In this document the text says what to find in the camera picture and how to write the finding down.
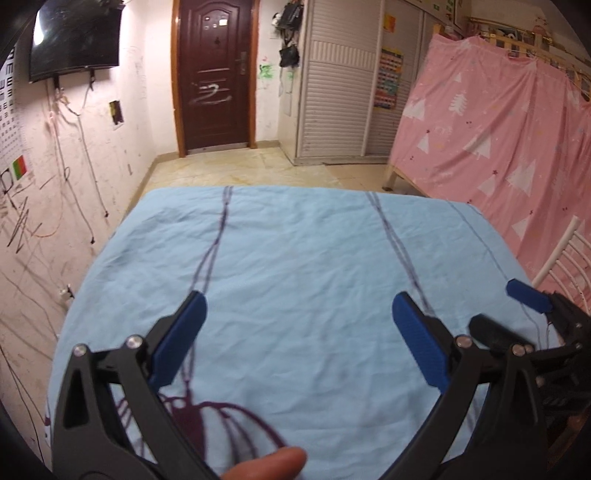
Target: floor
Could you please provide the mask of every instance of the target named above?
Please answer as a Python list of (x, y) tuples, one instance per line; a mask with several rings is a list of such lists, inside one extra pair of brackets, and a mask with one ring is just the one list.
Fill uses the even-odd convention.
[[(280, 148), (201, 153), (160, 163), (143, 194), (162, 187), (286, 185), (383, 192), (385, 165), (294, 167)], [(398, 179), (393, 193), (419, 194)]]

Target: blue gripper pad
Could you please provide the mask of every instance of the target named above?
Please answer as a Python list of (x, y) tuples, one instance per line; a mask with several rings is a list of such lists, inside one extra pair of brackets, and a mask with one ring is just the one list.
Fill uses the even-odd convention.
[(424, 315), (408, 294), (396, 295), (392, 303), (392, 317), (425, 380), (443, 395), (450, 382), (448, 357), (423, 322)]
[(507, 295), (538, 313), (550, 313), (553, 310), (552, 302), (545, 293), (537, 291), (534, 287), (513, 279), (507, 284)]
[(173, 382), (206, 318), (207, 300), (202, 293), (194, 291), (174, 315), (172, 327), (152, 354), (148, 383), (154, 391)]

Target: metal screw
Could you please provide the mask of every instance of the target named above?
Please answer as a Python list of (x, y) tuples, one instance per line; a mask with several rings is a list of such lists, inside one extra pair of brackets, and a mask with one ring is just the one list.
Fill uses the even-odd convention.
[(142, 343), (144, 343), (144, 339), (139, 335), (132, 335), (125, 341), (127, 348), (131, 348), (132, 350), (141, 347)]
[(456, 338), (456, 345), (460, 348), (470, 348), (474, 342), (468, 335), (460, 335)]
[(85, 356), (87, 351), (88, 347), (84, 343), (80, 343), (74, 347), (73, 353), (74, 356), (81, 357)]
[(525, 348), (523, 345), (513, 345), (513, 347), (511, 348), (511, 351), (513, 352), (513, 355), (515, 356), (524, 356), (525, 355)]

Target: door threshold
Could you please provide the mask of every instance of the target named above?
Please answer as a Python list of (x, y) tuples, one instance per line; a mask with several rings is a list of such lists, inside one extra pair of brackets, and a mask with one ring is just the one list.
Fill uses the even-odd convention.
[(215, 145), (214, 147), (195, 148), (187, 152), (188, 156), (197, 155), (199, 153), (207, 152), (223, 152), (224, 150), (238, 150), (239, 148), (248, 147), (248, 143), (232, 143), (229, 145)]

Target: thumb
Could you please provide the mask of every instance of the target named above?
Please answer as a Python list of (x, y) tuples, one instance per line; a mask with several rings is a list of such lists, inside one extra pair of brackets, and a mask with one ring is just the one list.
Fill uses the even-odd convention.
[(283, 448), (264, 458), (241, 463), (222, 476), (222, 480), (295, 480), (306, 461), (306, 452), (301, 448)]

